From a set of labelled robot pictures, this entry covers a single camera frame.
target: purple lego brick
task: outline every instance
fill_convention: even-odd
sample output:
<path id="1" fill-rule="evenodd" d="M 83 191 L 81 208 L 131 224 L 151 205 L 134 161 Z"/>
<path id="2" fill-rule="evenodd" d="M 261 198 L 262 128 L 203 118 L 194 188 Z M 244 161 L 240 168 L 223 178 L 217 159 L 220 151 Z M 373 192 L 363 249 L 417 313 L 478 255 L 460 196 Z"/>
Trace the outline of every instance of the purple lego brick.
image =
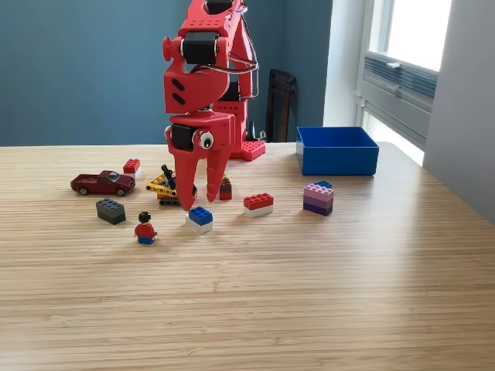
<path id="1" fill-rule="evenodd" d="M 324 209 L 322 207 L 314 206 L 314 205 L 311 205 L 309 203 L 303 203 L 302 204 L 302 208 L 304 210 L 308 210 L 308 211 L 310 211 L 312 213 L 316 213 L 316 214 L 323 215 L 323 216 L 328 216 L 333 211 L 333 206 L 331 206 L 328 209 Z"/>
<path id="2" fill-rule="evenodd" d="M 333 199 L 330 201 L 322 201 L 321 199 L 314 199 L 309 196 L 304 196 L 302 198 L 302 201 L 304 203 L 308 203 L 309 205 L 321 207 L 322 209 L 328 209 L 329 207 L 333 206 Z"/>
<path id="3" fill-rule="evenodd" d="M 333 199 L 333 189 L 328 189 L 316 184 L 308 184 L 304 188 L 304 196 L 309 196 L 314 199 L 329 202 L 331 199 Z"/>

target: pink lego brick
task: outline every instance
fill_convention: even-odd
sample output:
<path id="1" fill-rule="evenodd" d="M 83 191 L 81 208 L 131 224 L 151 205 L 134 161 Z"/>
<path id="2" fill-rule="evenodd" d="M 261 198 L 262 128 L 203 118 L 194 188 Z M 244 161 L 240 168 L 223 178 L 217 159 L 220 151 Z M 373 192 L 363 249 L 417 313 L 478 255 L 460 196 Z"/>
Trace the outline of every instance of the pink lego brick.
<path id="1" fill-rule="evenodd" d="M 329 202 L 333 199 L 333 189 L 321 187 L 316 184 L 308 184 L 304 188 L 304 196 L 319 199 L 320 201 Z"/>

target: lego minifigure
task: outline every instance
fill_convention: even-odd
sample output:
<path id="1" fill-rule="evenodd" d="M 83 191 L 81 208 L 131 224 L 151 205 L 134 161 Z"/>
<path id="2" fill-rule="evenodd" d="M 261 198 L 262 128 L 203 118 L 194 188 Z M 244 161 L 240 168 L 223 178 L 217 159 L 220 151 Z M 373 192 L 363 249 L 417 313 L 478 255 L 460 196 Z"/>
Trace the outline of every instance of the lego minifigure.
<path id="1" fill-rule="evenodd" d="M 145 243 L 151 245 L 155 242 L 158 234 L 153 229 L 153 226 L 149 222 L 152 216 L 150 213 L 143 211 L 139 214 L 140 224 L 134 230 L 134 237 L 138 238 L 139 243 Z"/>

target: white wall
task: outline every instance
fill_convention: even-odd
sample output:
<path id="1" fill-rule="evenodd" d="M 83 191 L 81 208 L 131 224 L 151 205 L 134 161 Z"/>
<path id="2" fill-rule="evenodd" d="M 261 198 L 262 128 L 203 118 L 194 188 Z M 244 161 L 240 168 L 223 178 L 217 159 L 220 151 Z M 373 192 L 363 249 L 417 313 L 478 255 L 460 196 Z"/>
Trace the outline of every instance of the white wall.
<path id="1" fill-rule="evenodd" d="M 495 222 L 495 2 L 452 0 L 425 168 Z"/>
<path id="2" fill-rule="evenodd" d="M 366 0 L 333 0 L 323 126 L 354 126 L 365 8 Z"/>

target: blue plastic bin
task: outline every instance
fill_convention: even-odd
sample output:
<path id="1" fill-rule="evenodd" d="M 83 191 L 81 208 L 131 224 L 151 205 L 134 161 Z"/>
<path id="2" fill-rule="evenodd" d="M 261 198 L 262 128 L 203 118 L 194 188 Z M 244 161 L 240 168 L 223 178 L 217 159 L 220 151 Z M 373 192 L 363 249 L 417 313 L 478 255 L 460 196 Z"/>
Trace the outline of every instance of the blue plastic bin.
<path id="1" fill-rule="evenodd" d="M 303 175 L 374 175 L 380 147 L 363 128 L 297 128 Z"/>

